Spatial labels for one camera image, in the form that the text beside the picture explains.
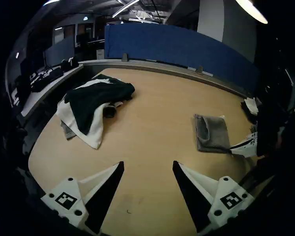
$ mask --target lamp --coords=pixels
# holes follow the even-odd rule
[[[45,6],[45,5],[49,4],[49,3],[52,3],[52,2],[58,2],[58,1],[60,1],[60,0],[49,0],[49,1],[45,2],[45,4],[43,6]]]
[[[114,15],[112,15],[112,17],[114,18],[115,16],[117,16],[118,14],[120,14],[121,12],[123,12],[124,10],[126,10],[127,8],[129,8],[130,6],[132,6],[133,4],[135,4],[138,1],[139,0],[133,0],[133,1],[129,2],[128,4],[124,5]]]
[[[139,20],[139,19],[134,19],[134,18],[129,18],[129,21],[137,21],[137,22],[142,22],[142,23],[158,24],[158,23],[153,22],[153,21]]]
[[[236,2],[253,18],[260,21],[263,24],[267,24],[266,18],[256,9],[250,0],[236,0]]]

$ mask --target office desk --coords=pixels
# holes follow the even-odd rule
[[[29,95],[29,97],[23,107],[23,110],[21,112],[24,119],[26,120],[29,118],[29,116],[38,107],[38,105],[48,96],[48,94],[50,94],[61,83],[63,83],[66,79],[70,78],[70,76],[74,75],[76,72],[78,72],[82,68],[83,68],[83,65],[79,65],[78,67],[63,73],[63,76],[61,76],[60,78],[58,78],[55,81],[48,84],[40,92],[32,92]],[[18,99],[15,99],[15,94],[16,94],[16,89],[15,89],[15,91],[13,91],[12,97],[13,97],[14,103],[17,104]]]
[[[173,161],[214,179],[239,181],[246,161],[228,154],[198,152],[194,114],[225,115],[230,143],[250,133],[241,98],[200,82],[154,72],[105,69],[107,76],[132,83],[133,99],[104,119],[98,150],[78,137],[67,141],[55,115],[40,134],[29,169],[44,191],[67,176],[83,179],[124,161],[125,171],[102,231],[109,235],[196,235],[172,172]]]

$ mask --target white cloth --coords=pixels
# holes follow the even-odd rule
[[[250,113],[256,116],[258,114],[258,108],[257,108],[257,104],[256,104],[256,101],[254,100],[254,98],[253,99],[247,98],[244,100],[245,100],[246,106],[248,107]]]
[[[96,79],[87,82],[86,84],[78,87],[87,87],[95,83],[110,83],[109,79]],[[76,119],[74,118],[70,103],[65,103],[62,99],[58,103],[56,115],[85,143],[87,143],[92,148],[98,149],[101,144],[101,136],[103,134],[103,109],[108,106],[109,103],[104,103],[100,105],[94,111],[94,118],[90,127],[90,131],[87,135],[83,134],[77,127]]]

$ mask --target folded gray towel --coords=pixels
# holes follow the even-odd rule
[[[65,132],[65,136],[67,140],[76,136],[76,134],[63,121],[61,121],[61,127],[63,128],[63,131]]]
[[[224,119],[197,114],[194,117],[198,151],[228,153],[230,144]]]

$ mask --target cloth pile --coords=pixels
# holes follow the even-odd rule
[[[243,102],[240,103],[241,107],[248,118],[248,120],[252,124],[256,124],[257,122],[257,115],[258,115],[258,108],[256,104],[256,99],[253,98],[246,98]]]
[[[130,83],[102,74],[93,79],[68,91],[58,103],[56,115],[62,121],[67,139],[77,135],[98,149],[103,133],[103,115],[113,117],[122,101],[132,99],[135,88]]]

